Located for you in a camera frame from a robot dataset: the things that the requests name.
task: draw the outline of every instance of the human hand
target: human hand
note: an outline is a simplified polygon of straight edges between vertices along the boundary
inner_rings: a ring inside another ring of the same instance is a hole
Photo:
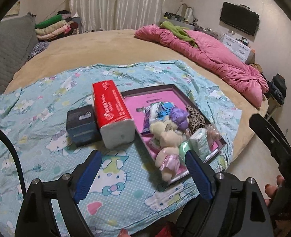
[[[277,186],[280,186],[285,181],[284,177],[282,177],[281,175],[278,175],[276,177],[276,180],[277,180]],[[270,198],[270,199],[265,199],[265,203],[267,206],[269,206],[271,204],[271,202],[272,202],[271,199],[274,198],[274,196],[277,192],[277,189],[278,188],[276,186],[273,186],[270,184],[265,185],[265,193]],[[276,221],[276,225],[277,225],[277,229],[274,231],[275,236],[285,237],[291,229],[291,220]]]

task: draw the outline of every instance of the black box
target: black box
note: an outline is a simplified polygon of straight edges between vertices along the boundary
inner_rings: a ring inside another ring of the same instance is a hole
[[[77,147],[102,140],[91,105],[67,112],[66,131]]]

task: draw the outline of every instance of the wall-mounted tv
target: wall-mounted tv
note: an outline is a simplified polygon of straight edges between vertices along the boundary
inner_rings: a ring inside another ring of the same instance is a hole
[[[242,6],[224,2],[220,21],[248,35],[255,36],[259,24],[259,15]]]

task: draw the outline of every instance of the tray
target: tray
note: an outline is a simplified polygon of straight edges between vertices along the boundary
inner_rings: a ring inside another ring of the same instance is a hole
[[[145,87],[125,91],[121,94],[124,98],[125,105],[127,106],[131,116],[134,119],[136,130],[153,160],[155,160],[158,151],[149,145],[149,141],[152,136],[141,136],[140,134],[143,130],[144,109],[155,102],[172,102],[175,106],[183,110],[186,110],[187,105],[190,105],[193,108],[199,110],[197,106],[175,85]],[[205,116],[204,118],[206,124],[210,124],[210,121]],[[214,158],[226,145],[227,143],[223,138],[217,141],[216,146],[218,147],[214,151],[212,151],[212,153],[205,159],[204,163],[207,163],[212,158]],[[189,171],[187,170],[187,168],[181,164],[180,169],[175,177],[172,178],[168,183],[171,184],[188,174]]]

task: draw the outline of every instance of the sticker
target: sticker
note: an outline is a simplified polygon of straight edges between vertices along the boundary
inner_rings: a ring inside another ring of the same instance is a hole
[[[92,114],[89,112],[88,114],[81,115],[81,116],[79,117],[79,120],[82,120],[82,119],[88,119],[88,118],[90,118],[91,116],[92,116]]]

